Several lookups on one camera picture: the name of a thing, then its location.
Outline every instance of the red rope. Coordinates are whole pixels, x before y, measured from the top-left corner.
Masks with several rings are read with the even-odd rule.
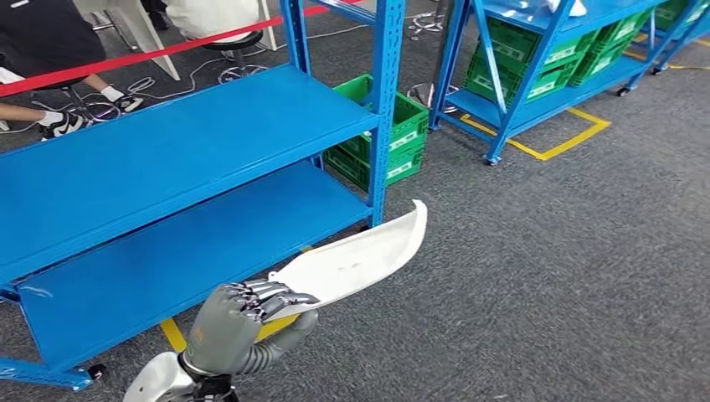
[[[343,0],[345,3],[357,3],[361,0]],[[306,17],[311,15],[316,15],[328,11],[325,6],[313,6],[306,8],[303,14]],[[156,57],[167,56],[169,54],[175,54],[179,52],[184,52],[185,50],[194,49],[205,44],[211,44],[220,39],[226,39],[235,35],[245,34],[248,32],[256,31],[259,29],[264,29],[268,27],[273,27],[275,25],[280,25],[283,22],[281,17],[274,17],[255,23],[246,27],[237,28],[228,32],[218,33],[216,35],[208,36],[202,39],[189,40],[187,42],[182,42],[181,44],[174,44],[168,46],[162,50],[156,50],[154,52],[141,53],[141,54],[128,54],[126,56],[117,57],[114,59],[108,59],[100,61],[98,63],[81,65],[79,67],[74,67],[72,69],[55,71],[54,73],[36,75],[26,80],[21,80],[18,82],[13,82],[12,84],[0,85],[0,97],[18,94],[27,90],[34,90],[48,85],[57,84],[59,82],[64,82],[68,80],[73,80],[75,78],[84,77],[87,75],[97,74],[103,71],[117,69],[119,67],[124,67],[131,64],[141,63],[150,59],[155,59]]]

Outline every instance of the green plastic crate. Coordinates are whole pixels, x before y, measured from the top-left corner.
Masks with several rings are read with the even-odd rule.
[[[576,60],[565,65],[560,65],[555,69],[542,72],[527,94],[526,103],[535,101],[536,99],[550,95],[564,88],[567,81],[569,81],[572,74],[577,69],[577,65],[581,59],[581,57],[578,57]],[[510,105],[515,97],[517,88],[522,83],[522,77],[513,74],[511,71],[501,66],[498,67],[498,75],[501,78],[503,97],[506,100],[506,104]],[[486,61],[484,59],[474,57],[471,60],[468,72],[466,73],[465,87],[469,91],[481,95],[488,100],[493,101],[495,99],[496,93],[493,90],[493,82],[488,74],[488,68],[486,67]]]
[[[598,53],[589,51],[584,56],[582,62],[579,63],[579,67],[574,71],[572,78],[569,80],[569,84],[571,86],[581,86],[599,72],[606,70],[621,57],[629,43],[619,44],[617,47],[605,52]]]
[[[676,22],[678,16],[687,6],[687,0],[671,0],[656,7],[656,26],[659,29],[667,31],[673,23]],[[683,23],[684,26],[693,23],[700,18],[705,8],[710,7],[710,0],[700,2],[690,13]]]
[[[361,75],[344,84],[333,88],[338,94],[356,102],[362,102],[370,92],[373,85],[371,75]],[[389,158],[395,159],[399,152],[406,148],[423,144],[429,130],[429,111],[422,105],[397,93],[394,99],[394,122],[389,138]],[[370,145],[372,134],[366,131],[340,144],[352,155],[368,161],[370,159]]]
[[[390,159],[387,164],[387,177],[385,185],[408,178],[421,169],[423,147],[409,148],[397,159]],[[323,153],[323,158],[328,165],[333,167],[342,176],[353,182],[364,191],[368,191],[370,184],[370,165],[355,157],[342,147],[331,147]]]
[[[516,75],[523,75],[533,58],[542,36],[495,18],[487,19],[493,41],[496,63]],[[576,39],[553,47],[545,59],[543,72],[558,68],[582,57],[594,42],[599,31],[587,33]],[[476,57],[483,57],[483,44],[479,40]]]
[[[589,46],[589,51],[600,54],[616,49],[621,44],[629,44],[650,16],[651,8],[603,27]]]

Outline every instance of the shelf caster wheel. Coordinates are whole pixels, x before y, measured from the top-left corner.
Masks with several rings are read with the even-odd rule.
[[[86,372],[89,374],[91,379],[96,381],[97,379],[100,379],[106,374],[106,366],[103,364],[96,364],[91,367],[89,367]]]
[[[490,159],[488,156],[483,155],[483,163],[486,166],[496,166],[501,161],[501,157],[494,157]]]

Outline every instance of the shelf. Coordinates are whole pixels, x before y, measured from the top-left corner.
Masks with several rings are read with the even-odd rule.
[[[377,124],[283,65],[0,155],[0,284]]]
[[[676,35],[673,37],[673,40],[678,40],[685,32],[687,29],[691,28],[691,26],[687,26],[685,28],[678,29],[678,32]],[[648,34],[650,32],[650,28],[647,25],[645,25],[642,29],[641,32],[644,34]],[[698,26],[693,29],[691,34],[688,36],[687,41],[688,43],[701,39],[705,35],[710,34],[710,17],[706,17],[705,21],[702,21]],[[656,37],[657,38],[663,38],[666,36],[666,31],[663,29],[658,29],[656,28]]]
[[[640,13],[664,1],[666,0],[595,0],[593,2],[585,2],[587,14],[582,17],[568,18],[560,30],[556,42],[561,43],[565,40],[577,38],[635,13]],[[528,9],[514,8],[504,3],[518,2],[484,0],[486,15],[538,34],[544,34],[545,30],[547,30],[553,14],[547,6],[538,6],[538,4],[543,4],[543,2],[527,2],[535,4]]]
[[[369,215],[299,162],[29,278],[23,310],[43,361],[68,369]]]
[[[628,80],[631,76],[643,72],[644,69],[643,62],[622,56],[608,69],[598,73],[580,87],[566,86],[554,94],[523,104],[517,112],[517,124],[510,131],[510,135],[515,136],[571,106],[586,101],[591,96],[597,95],[613,85]],[[446,103],[471,114],[475,120],[493,130],[497,131],[501,125],[495,103],[468,90],[458,90],[446,96]]]

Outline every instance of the black sneaker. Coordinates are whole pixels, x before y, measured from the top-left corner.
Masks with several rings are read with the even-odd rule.
[[[170,25],[167,24],[165,17],[163,17],[159,12],[151,11],[148,13],[148,17],[151,19],[151,23],[156,31],[167,31],[170,28]]]
[[[116,101],[113,102],[113,104],[116,105],[116,107],[118,107],[119,109],[121,109],[122,112],[130,113],[130,112],[138,109],[139,107],[141,107],[141,105],[143,104],[144,101],[145,101],[145,99],[143,99],[143,98],[138,98],[136,96],[126,95],[126,96],[122,96],[122,97],[116,99]]]
[[[51,140],[52,138],[61,137],[64,134],[80,130],[84,127],[91,126],[93,121],[85,119],[83,116],[74,113],[62,113],[64,118],[62,121],[57,121],[49,126],[40,126],[42,132],[42,141]]]

